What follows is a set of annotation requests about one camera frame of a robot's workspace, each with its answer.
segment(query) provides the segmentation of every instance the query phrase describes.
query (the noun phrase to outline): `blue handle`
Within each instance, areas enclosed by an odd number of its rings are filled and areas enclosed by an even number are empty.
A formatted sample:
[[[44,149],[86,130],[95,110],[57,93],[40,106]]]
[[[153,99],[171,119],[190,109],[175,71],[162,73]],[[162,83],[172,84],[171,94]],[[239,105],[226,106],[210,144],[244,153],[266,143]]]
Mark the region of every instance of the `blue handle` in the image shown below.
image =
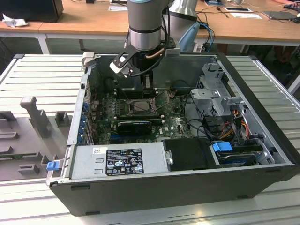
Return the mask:
[[[181,37],[179,40],[180,44],[180,52],[186,53],[188,51],[188,48],[193,44],[196,35],[198,33],[200,24],[198,22],[195,22],[187,31],[186,33]]]

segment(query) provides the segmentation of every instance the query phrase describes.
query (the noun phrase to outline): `computer case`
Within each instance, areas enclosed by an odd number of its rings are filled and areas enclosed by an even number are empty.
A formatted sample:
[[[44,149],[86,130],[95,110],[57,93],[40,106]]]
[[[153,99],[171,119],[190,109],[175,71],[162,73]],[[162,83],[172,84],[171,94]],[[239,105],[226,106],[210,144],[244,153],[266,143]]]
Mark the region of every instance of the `computer case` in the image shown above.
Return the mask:
[[[26,21],[55,23],[64,10],[61,0],[7,0],[0,1],[1,18],[4,15]]]

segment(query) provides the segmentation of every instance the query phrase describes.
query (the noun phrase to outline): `white paper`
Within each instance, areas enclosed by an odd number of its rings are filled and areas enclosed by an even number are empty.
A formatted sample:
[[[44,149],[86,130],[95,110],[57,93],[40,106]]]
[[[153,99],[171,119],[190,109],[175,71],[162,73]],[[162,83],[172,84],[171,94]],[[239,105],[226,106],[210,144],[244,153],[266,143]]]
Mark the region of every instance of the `white paper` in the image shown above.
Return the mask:
[[[109,11],[128,11],[127,6],[110,6]]]
[[[108,147],[93,148],[93,154],[105,154]]]
[[[26,23],[24,19],[13,19],[8,16],[5,16],[4,14],[2,14],[2,15],[3,15],[2,22],[4,22],[8,27],[15,28],[15,27],[21,27],[21,26],[28,25],[28,23]]]
[[[230,13],[230,14],[236,18],[262,19],[258,14],[252,14],[252,13]]]

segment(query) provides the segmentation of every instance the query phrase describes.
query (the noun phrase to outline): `wire bundle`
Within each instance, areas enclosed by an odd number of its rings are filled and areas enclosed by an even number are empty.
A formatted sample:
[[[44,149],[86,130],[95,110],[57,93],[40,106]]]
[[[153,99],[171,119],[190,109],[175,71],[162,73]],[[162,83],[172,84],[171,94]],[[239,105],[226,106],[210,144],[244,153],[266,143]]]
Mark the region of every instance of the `wire bundle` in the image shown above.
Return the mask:
[[[205,20],[206,20],[206,24],[203,23],[200,19],[200,17],[198,16],[199,13],[203,13],[205,15]],[[207,52],[209,53],[210,52],[210,49],[212,47],[212,44],[214,43],[215,41],[215,32],[212,28],[210,28],[209,24],[208,24],[208,19],[207,19],[207,15],[205,12],[201,11],[201,12],[197,12],[197,17],[198,17],[198,22],[200,23],[201,26],[205,27],[207,32],[208,32],[208,37],[207,37],[207,40],[206,42],[204,43],[204,45],[207,45],[208,44],[208,41],[210,40],[210,46],[208,47],[208,50]]]

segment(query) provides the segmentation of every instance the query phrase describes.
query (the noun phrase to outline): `black cover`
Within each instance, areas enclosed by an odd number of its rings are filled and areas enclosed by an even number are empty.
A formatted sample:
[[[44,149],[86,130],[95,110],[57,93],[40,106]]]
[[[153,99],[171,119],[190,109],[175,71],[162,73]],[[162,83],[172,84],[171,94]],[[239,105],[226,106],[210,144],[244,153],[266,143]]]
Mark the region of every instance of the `black cover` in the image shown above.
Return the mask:
[[[2,0],[2,13],[14,19],[26,21],[57,22],[64,10],[61,0]]]
[[[181,138],[163,140],[165,150],[171,151],[173,165],[170,171],[215,169],[208,140],[205,138]]]

